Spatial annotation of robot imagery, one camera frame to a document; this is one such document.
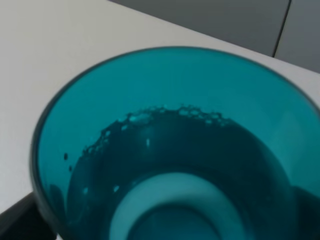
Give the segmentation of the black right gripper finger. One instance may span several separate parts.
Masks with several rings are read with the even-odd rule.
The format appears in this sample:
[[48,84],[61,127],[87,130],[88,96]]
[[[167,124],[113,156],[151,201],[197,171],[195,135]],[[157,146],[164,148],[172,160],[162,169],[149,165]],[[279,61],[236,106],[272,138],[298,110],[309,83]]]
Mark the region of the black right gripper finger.
[[0,214],[1,240],[55,240],[52,231],[42,218],[33,193]]

